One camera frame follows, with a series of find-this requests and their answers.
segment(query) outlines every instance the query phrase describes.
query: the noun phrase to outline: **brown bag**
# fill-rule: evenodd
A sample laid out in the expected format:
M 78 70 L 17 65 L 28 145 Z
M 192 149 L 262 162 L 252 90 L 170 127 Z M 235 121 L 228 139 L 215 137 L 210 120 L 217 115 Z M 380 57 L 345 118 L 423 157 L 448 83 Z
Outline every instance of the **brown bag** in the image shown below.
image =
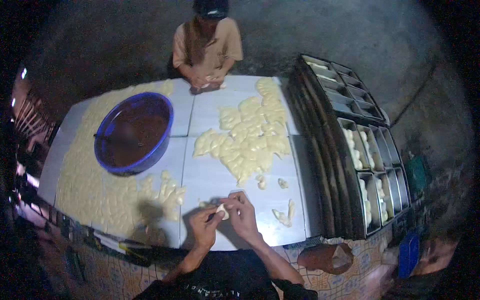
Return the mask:
M 321 244 L 304 249 L 297 263 L 307 270 L 320 269 L 330 274 L 339 275 L 346 272 L 353 264 L 352 249 L 345 243 L 338 245 Z

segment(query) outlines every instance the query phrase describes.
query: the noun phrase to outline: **hat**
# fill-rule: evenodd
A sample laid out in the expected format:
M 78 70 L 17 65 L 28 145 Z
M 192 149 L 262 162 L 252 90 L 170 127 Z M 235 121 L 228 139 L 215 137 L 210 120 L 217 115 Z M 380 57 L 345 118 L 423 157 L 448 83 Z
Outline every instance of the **hat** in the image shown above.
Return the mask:
M 225 19 L 228 16 L 228 0 L 194 0 L 193 9 L 204 19 Z

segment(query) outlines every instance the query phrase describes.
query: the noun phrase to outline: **table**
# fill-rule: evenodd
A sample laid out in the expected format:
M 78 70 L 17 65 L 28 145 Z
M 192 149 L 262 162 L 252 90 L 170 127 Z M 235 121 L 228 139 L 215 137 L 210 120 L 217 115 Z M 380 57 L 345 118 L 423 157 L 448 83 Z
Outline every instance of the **table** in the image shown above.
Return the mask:
M 189 248 L 191 241 L 187 238 L 189 213 L 198 207 L 199 199 L 209 201 L 218 197 L 227 196 L 236 191 L 235 178 L 220 163 L 210 156 L 192 159 L 193 144 L 196 137 L 209 128 L 218 132 L 218 111 L 220 106 L 234 106 L 249 96 L 258 96 L 255 83 L 258 76 L 227 76 L 224 90 L 203 93 L 193 96 L 189 92 L 190 86 L 183 79 L 175 79 L 174 92 L 170 96 L 174 107 L 174 122 L 171 129 L 170 143 L 162 159 L 149 170 L 136 175 L 137 180 L 143 179 L 150 173 L 160 174 L 167 169 L 172 178 L 187 186 L 184 205 L 180 208 L 181 218 L 178 222 L 162 221 L 158 226 L 167 234 L 168 246 L 172 248 Z M 75 137 L 75 130 L 82 120 L 82 116 L 93 99 L 74 105 L 65 117 L 52 143 L 45 166 L 40 176 L 38 195 L 55 207 L 55 193 L 63 157 L 68 151 L 70 143 Z M 288 105 L 281 97 L 285 107 Z M 274 158 L 272 171 L 265 175 L 267 189 L 262 191 L 257 187 L 254 176 L 250 178 L 243 189 L 255 206 L 256 219 L 259 231 L 270 246 L 284 245 L 305 240 L 317 235 L 315 224 L 318 224 L 320 212 L 309 209 L 311 201 L 318 200 L 317 191 L 312 188 L 312 174 L 308 163 L 305 162 L 305 137 L 299 135 L 288 111 L 287 129 L 292 155 L 283 160 Z M 289 188 L 282 190 L 277 184 L 278 178 L 288 182 Z M 273 213 L 288 211 L 288 200 L 294 200 L 296 214 L 293 226 L 287 228 L 279 223 Z M 222 222 L 217 231 L 216 243 L 212 250 L 228 251 L 247 248 L 248 246 L 238 238 L 229 226 L 229 222 Z

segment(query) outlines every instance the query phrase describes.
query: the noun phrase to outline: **man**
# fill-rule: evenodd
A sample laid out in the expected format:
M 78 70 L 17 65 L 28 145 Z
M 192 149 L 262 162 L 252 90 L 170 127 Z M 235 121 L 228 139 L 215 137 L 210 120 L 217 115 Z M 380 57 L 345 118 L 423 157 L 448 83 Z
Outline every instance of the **man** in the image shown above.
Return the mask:
M 193 20 L 180 25 L 173 37 L 173 67 L 197 94 L 218 89 L 243 54 L 237 24 L 227 18 L 228 0 L 195 0 L 193 9 Z
M 272 282 L 283 290 L 285 299 L 317 299 L 315 291 L 303 287 L 302 276 L 265 243 L 246 195 L 235 192 L 220 201 L 230 214 L 235 232 L 254 253 L 208 253 L 225 213 L 216 213 L 216 207 L 204 209 L 190 218 L 195 236 L 193 249 L 176 269 L 162 281 L 153 282 L 135 299 L 279 299 Z

